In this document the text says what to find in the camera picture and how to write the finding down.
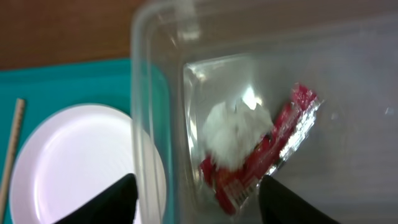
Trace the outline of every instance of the clear plastic bin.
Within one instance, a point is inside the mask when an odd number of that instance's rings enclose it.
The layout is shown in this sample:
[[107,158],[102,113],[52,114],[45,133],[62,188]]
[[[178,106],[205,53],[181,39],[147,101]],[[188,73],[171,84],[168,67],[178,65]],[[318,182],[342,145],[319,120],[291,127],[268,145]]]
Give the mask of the clear plastic bin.
[[[247,86],[275,115],[294,82],[325,104],[276,179],[341,223],[398,222],[397,12],[392,0],[174,0],[143,7],[132,27],[132,117],[154,142],[170,138],[171,150],[162,157],[163,218],[147,212],[159,209],[149,205],[157,192],[146,192],[153,158],[135,157],[144,223],[229,223],[197,184],[203,120]],[[156,88],[152,65],[169,88],[169,135],[154,134],[153,100],[141,98]],[[235,222],[261,223],[255,197]]]

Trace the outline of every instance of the wooden table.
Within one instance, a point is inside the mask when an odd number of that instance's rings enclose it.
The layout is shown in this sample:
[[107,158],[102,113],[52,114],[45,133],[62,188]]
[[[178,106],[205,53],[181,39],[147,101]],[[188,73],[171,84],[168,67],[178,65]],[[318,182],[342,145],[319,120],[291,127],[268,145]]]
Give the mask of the wooden table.
[[0,70],[129,56],[144,0],[1,0]]

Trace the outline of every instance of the wooden stick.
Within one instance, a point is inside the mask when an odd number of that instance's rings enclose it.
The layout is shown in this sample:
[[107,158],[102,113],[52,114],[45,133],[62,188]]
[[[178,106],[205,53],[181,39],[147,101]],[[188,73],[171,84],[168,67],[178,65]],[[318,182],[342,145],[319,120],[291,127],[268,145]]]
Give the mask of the wooden stick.
[[1,189],[0,189],[0,223],[3,223],[4,212],[7,205],[8,188],[12,167],[18,147],[19,131],[21,130],[22,117],[24,115],[25,101],[17,99],[14,119],[12,120],[11,135],[8,142],[8,150],[6,162],[2,172]]

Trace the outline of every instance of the round plate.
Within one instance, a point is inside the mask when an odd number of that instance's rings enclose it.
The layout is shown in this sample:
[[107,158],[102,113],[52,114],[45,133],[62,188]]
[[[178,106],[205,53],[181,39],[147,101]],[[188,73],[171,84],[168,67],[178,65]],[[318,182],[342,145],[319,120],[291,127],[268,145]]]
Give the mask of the round plate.
[[[101,105],[74,106],[44,121],[25,142],[14,167],[10,188],[13,222],[54,223],[134,173],[131,125],[128,115]],[[143,142],[144,153],[152,158],[155,152],[157,167],[161,167],[157,183],[164,212],[162,161],[145,132]],[[156,190],[155,184],[149,186],[154,189],[148,190]],[[135,223],[141,223],[139,206],[137,211]]]

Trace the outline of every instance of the green tray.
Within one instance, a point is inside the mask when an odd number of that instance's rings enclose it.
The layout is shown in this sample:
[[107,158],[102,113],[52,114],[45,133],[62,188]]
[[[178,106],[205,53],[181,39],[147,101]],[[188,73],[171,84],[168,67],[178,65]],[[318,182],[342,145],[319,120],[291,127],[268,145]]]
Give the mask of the green tray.
[[[0,169],[4,167],[16,98],[23,98],[27,102],[19,151],[31,132],[43,120],[68,106],[100,103],[130,114],[130,66],[130,59],[120,59],[0,72]],[[174,223],[176,200],[172,177],[169,90],[163,74],[155,67],[151,68],[151,72],[154,141],[167,178],[164,223]],[[9,206],[4,223],[12,223]]]

